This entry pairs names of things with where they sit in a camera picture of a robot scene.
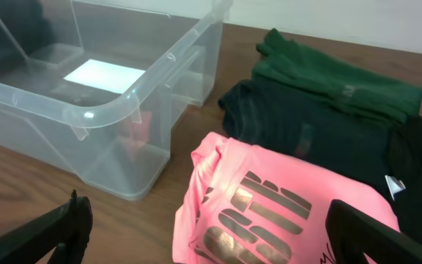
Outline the large black garment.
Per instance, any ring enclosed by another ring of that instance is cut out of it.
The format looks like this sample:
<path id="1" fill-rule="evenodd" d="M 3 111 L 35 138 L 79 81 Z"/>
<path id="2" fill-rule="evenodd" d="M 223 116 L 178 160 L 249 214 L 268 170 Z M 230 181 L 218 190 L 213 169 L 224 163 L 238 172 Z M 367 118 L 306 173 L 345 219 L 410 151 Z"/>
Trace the large black garment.
<path id="1" fill-rule="evenodd" d="M 53 29 L 38 0 L 0 0 L 0 75 L 54 43 Z"/>

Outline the clear plastic storage bin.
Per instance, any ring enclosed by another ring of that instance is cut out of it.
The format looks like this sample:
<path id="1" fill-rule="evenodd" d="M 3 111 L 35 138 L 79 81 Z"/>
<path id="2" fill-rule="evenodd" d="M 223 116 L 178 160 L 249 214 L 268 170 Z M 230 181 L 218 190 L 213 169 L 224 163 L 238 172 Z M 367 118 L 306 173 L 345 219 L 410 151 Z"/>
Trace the clear plastic storage bin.
<path id="1" fill-rule="evenodd" d="M 215 83 L 230 0 L 38 0 L 54 43 L 0 75 L 0 145 L 142 198 Z"/>

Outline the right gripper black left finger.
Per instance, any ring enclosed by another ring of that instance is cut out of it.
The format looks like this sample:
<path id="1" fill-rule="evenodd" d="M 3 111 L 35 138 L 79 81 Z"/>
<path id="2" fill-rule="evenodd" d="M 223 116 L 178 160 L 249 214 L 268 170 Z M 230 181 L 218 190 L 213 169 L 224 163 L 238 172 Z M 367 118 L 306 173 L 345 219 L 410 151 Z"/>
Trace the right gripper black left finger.
<path id="1" fill-rule="evenodd" d="M 73 191 L 67 203 L 0 236 L 0 264 L 37 263 L 49 252 L 49 263 L 81 264 L 92 227 L 88 197 Z"/>

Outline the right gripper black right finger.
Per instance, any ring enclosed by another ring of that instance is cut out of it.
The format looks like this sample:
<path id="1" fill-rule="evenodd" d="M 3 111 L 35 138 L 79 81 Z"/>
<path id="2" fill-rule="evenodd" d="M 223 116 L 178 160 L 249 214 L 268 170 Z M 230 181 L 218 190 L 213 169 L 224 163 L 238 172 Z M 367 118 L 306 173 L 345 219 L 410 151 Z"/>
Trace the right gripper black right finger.
<path id="1" fill-rule="evenodd" d="M 422 245 L 335 199 L 325 221 L 337 263 L 422 264 Z"/>

